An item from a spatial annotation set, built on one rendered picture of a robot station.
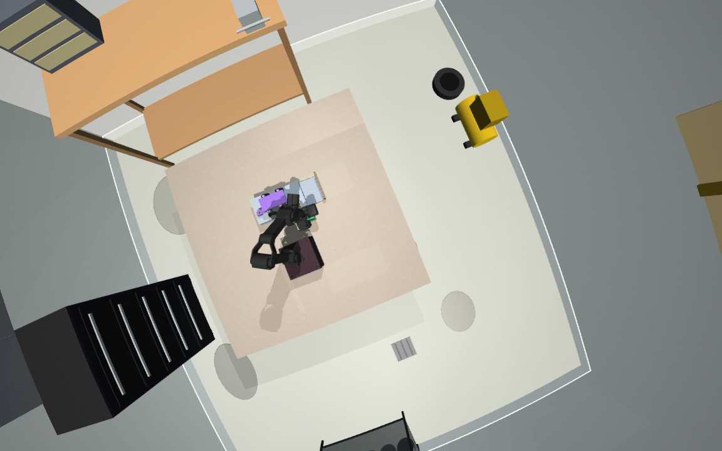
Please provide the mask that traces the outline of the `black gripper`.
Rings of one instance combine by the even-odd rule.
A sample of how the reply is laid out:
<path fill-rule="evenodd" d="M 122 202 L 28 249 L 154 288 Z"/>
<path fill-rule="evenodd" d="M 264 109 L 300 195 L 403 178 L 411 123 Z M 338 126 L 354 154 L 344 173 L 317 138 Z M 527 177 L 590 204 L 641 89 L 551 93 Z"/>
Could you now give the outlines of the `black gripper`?
<path fill-rule="evenodd" d="M 300 208 L 300 209 L 298 208 L 298 211 L 300 214 L 298 220 L 300 220 L 301 218 L 304 218 L 306 216 L 308 216 L 308 218 L 311 218 L 313 216 L 318 215 L 318 209 L 315 204 L 310 204 L 308 207 L 305 207 L 304 210 L 303 210 L 303 208 Z"/>

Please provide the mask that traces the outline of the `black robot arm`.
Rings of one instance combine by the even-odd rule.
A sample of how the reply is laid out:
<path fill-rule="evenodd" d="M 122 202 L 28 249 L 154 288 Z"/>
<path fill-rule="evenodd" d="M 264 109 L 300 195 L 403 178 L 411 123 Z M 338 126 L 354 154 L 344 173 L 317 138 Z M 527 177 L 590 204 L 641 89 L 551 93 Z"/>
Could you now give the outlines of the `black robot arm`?
<path fill-rule="evenodd" d="M 300 214 L 298 211 L 299 195 L 288 194 L 287 205 L 282 205 L 277 211 L 277 217 L 263 234 L 259 235 L 258 243 L 252 249 L 250 263 L 252 268 L 272 269 L 276 264 L 299 266 L 304 261 L 303 255 L 294 249 L 281 249 L 281 253 L 277 254 L 275 248 L 275 240 L 286 225 L 293 225 L 293 221 L 297 222 L 299 231 L 311 228 L 310 220 L 307 216 L 298 220 Z M 258 253 L 263 244 L 269 244 L 271 254 Z"/>

